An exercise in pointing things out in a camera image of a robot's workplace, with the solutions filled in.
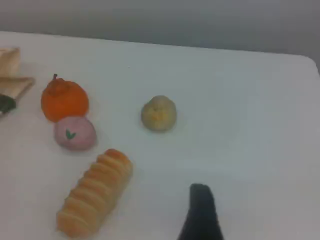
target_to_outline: gray wall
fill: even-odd
[[[311,57],[320,0],[2,0],[0,30]]]

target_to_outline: white surface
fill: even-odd
[[[226,240],[318,239],[320,78],[302,56],[0,33],[20,46],[21,74],[37,84],[0,120],[1,239],[60,240],[55,214],[108,148],[134,177],[96,240],[174,240],[189,185],[208,184]],[[98,145],[61,149],[40,108],[53,73],[90,97]],[[141,126],[154,95],[178,109],[166,134]]]

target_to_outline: twisted bread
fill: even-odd
[[[130,160],[118,150],[99,155],[56,214],[57,229],[71,238],[95,233],[115,207],[132,170]]]

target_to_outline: toy food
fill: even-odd
[[[17,100],[34,82],[32,77],[0,77],[0,115],[15,109]]]
[[[0,48],[0,77],[15,77],[20,67],[20,49]]]
[[[69,116],[84,116],[89,109],[85,90],[73,81],[65,81],[53,75],[53,79],[42,92],[41,108],[45,117],[52,121]]]
[[[176,105],[166,96],[155,96],[142,108],[141,120],[150,130],[170,130],[177,120]]]
[[[115,207],[132,170],[130,160],[118,150],[99,155],[56,214],[57,229],[70,238],[96,233]]]
[[[84,116],[67,116],[54,124],[54,139],[69,150],[87,150],[97,141],[93,124]]]

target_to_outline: black object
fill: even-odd
[[[190,204],[178,240],[223,240],[214,196],[207,185],[190,186]]]
[[[0,115],[6,114],[17,107],[16,100],[12,97],[0,94]]]

